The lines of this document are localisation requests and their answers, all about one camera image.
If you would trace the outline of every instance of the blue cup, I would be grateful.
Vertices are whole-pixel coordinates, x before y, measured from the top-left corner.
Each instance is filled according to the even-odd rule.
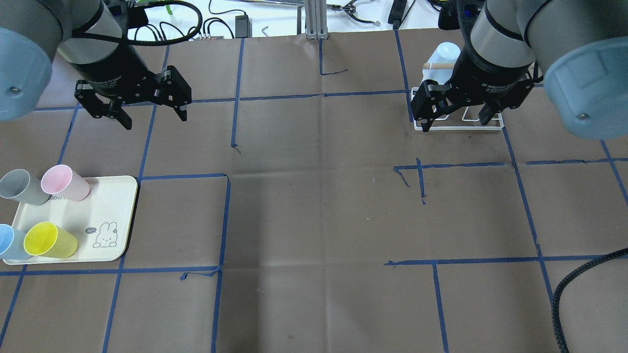
[[[31,256],[24,250],[26,234],[8,224],[0,224],[0,259],[25,260]]]

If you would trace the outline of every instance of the tray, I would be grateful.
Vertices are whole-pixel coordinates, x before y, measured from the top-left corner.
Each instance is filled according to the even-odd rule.
[[[28,232],[39,222],[49,221],[78,239],[78,249],[67,259],[33,256],[9,260],[10,265],[112,261],[124,253],[131,216],[138,192],[132,176],[85,178],[91,191],[80,202],[52,197],[41,206],[20,203],[13,227]]]

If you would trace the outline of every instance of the plastic cup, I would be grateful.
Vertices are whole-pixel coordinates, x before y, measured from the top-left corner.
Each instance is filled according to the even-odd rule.
[[[43,191],[68,200],[81,201],[89,194],[89,184],[67,165],[50,168],[41,178]]]
[[[0,180],[0,196],[31,205],[42,205],[50,195],[41,189],[41,182],[28,170],[11,170]]]
[[[26,234],[8,224],[0,224],[0,259],[25,260],[31,256],[24,250]]]
[[[77,238],[50,222],[42,222],[31,228],[24,238],[24,250],[33,256],[66,259],[79,246]]]

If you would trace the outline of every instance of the coiled black cable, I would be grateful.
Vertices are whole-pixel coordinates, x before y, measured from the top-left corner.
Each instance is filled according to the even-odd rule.
[[[563,280],[560,281],[560,283],[556,287],[556,291],[554,292],[554,300],[551,304],[551,322],[552,326],[554,326],[554,336],[556,337],[556,343],[558,343],[558,348],[560,349],[561,353],[569,353],[569,349],[567,348],[567,342],[565,341],[565,333],[563,333],[563,326],[560,323],[560,313],[558,311],[560,307],[560,296],[561,294],[563,294],[563,290],[565,290],[565,287],[571,281],[580,276],[586,270],[592,269],[599,264],[605,263],[606,261],[621,258],[625,255],[628,255],[628,247],[591,260],[580,266],[579,268],[573,270],[570,274],[563,278]]]
[[[189,39],[192,39],[195,35],[197,35],[200,32],[201,26],[203,24],[203,14],[200,12],[200,10],[196,6],[190,3],[186,3],[185,1],[179,1],[179,0],[164,0],[164,1],[150,2],[147,5],[142,5],[142,7],[148,9],[148,8],[159,8],[166,5],[180,5],[180,6],[185,6],[186,8],[190,8],[194,10],[194,12],[196,12],[198,16],[198,24],[196,25],[196,27],[194,27],[194,30],[188,33],[187,35],[182,36],[181,38],[161,40],[161,41],[130,40],[126,38],[126,35],[127,35],[126,33],[124,34],[122,38],[106,36],[106,35],[96,35],[93,33],[82,33],[80,35],[75,35],[73,38],[85,38],[85,39],[93,39],[93,40],[112,41],[114,43],[139,45],[139,46],[162,46],[162,45],[172,45],[172,44],[177,44],[177,43],[183,43],[184,41],[188,41]]]

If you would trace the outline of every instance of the white floor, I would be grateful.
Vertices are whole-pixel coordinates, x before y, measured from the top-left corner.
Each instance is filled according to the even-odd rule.
[[[207,0],[187,0],[194,4],[203,13],[203,19],[214,17],[207,10]],[[349,0],[328,0],[329,4],[345,5]],[[355,3],[357,7],[357,17],[369,21],[379,21],[380,26],[373,24],[358,23],[350,19],[344,12],[327,11],[328,31],[332,32],[366,32],[366,31],[386,31],[391,30],[393,26],[387,23],[388,14],[392,6],[393,0],[359,0]],[[406,5],[406,10],[410,7],[411,0]],[[188,29],[196,25],[197,19],[192,10],[182,6],[172,6],[173,15],[170,16],[165,8],[149,9],[148,16],[150,23],[159,26],[160,21],[167,21],[179,27],[184,33]],[[245,3],[242,1],[230,0],[212,0],[212,12],[219,13],[230,9],[243,9],[247,12],[252,21],[253,36],[264,36],[262,29],[268,36],[288,36],[296,34],[296,7],[294,6],[277,6],[273,4]],[[217,15],[222,18],[231,28],[234,29],[234,20],[241,13],[234,12],[229,14]],[[416,0],[416,4],[408,14],[406,21],[401,29],[410,28],[436,28],[438,22],[438,13],[431,8],[425,0]],[[176,30],[164,25],[164,30],[168,38],[176,38],[180,36]],[[212,36],[230,36],[224,26],[214,23],[211,27]],[[303,13],[302,32],[305,32],[305,12]],[[130,37],[135,34],[134,30],[130,31]],[[138,33],[138,39],[152,40],[153,35],[147,29],[141,29]]]

